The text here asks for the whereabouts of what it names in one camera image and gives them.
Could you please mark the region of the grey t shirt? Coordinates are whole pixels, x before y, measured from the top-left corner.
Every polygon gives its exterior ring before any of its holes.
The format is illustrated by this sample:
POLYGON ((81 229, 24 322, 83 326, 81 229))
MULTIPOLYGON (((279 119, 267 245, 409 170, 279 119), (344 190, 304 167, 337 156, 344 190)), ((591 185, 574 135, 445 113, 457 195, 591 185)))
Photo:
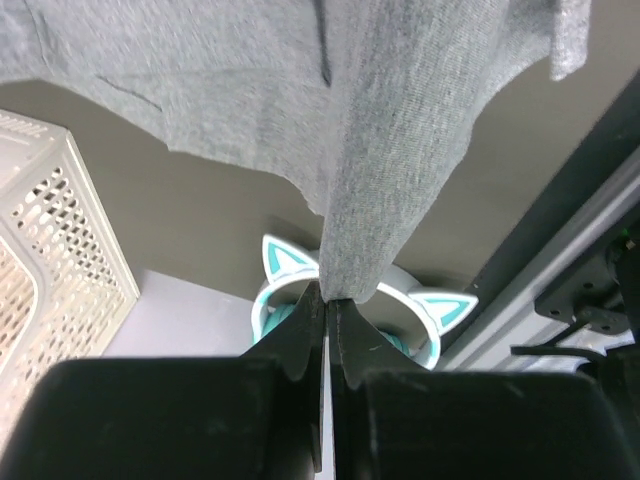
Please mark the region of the grey t shirt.
POLYGON ((172 151, 281 176, 324 219, 326 300, 369 299, 534 63, 587 59, 587 1, 5 1, 1 79, 67 88, 172 151))

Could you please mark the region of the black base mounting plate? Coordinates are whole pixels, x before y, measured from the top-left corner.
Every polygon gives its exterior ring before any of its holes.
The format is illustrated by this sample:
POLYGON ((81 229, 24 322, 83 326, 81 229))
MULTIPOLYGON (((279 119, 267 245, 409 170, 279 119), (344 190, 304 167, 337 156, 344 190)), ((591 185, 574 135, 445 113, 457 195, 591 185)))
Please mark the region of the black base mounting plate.
POLYGON ((567 327, 537 345, 514 345, 516 357, 566 357, 592 377, 606 356, 590 347, 565 346, 582 330, 639 342, 639 224, 623 228, 606 245, 594 247, 570 265, 534 302, 535 311, 567 327))

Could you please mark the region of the teal cat ear headphones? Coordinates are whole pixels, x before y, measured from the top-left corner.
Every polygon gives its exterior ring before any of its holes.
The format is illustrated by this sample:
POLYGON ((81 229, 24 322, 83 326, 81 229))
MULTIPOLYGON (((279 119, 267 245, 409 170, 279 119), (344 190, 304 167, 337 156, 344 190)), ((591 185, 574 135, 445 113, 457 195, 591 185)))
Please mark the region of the teal cat ear headphones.
MULTIPOLYGON (((261 244, 266 280, 251 309, 253 341, 259 342, 293 310, 289 303, 271 308, 271 297, 286 287, 319 278, 318 253, 265 234, 261 244)), ((397 320, 384 320, 375 326, 402 353, 422 367, 432 370, 442 354, 445 334, 462 323, 478 304, 478 297, 464 292, 425 287, 396 265, 390 266, 376 291, 402 304, 417 318, 419 329, 397 320)))

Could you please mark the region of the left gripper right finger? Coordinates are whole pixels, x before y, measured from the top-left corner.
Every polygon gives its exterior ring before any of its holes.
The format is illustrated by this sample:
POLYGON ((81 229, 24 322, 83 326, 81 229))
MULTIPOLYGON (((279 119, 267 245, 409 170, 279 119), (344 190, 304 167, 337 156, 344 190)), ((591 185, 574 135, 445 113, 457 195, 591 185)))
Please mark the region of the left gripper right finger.
POLYGON ((631 479, 635 443, 596 384, 431 372, 350 301, 326 307, 339 479, 631 479))

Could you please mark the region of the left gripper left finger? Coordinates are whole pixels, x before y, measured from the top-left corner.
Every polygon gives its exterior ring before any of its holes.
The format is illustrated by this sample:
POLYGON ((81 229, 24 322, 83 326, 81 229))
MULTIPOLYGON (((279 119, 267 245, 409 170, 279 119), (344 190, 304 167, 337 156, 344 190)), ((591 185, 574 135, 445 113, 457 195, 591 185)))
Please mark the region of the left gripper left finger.
POLYGON ((311 479, 322 467, 325 306, 238 357, 78 359, 37 383, 5 479, 311 479))

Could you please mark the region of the cream perforated file organizer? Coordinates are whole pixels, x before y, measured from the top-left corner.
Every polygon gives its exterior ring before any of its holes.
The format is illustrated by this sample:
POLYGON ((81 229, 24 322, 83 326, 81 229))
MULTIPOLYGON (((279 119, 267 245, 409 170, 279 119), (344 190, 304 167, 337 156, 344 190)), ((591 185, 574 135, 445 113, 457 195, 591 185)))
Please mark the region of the cream perforated file organizer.
POLYGON ((55 364, 99 357, 139 298, 71 132, 1 113, 1 439, 55 364))

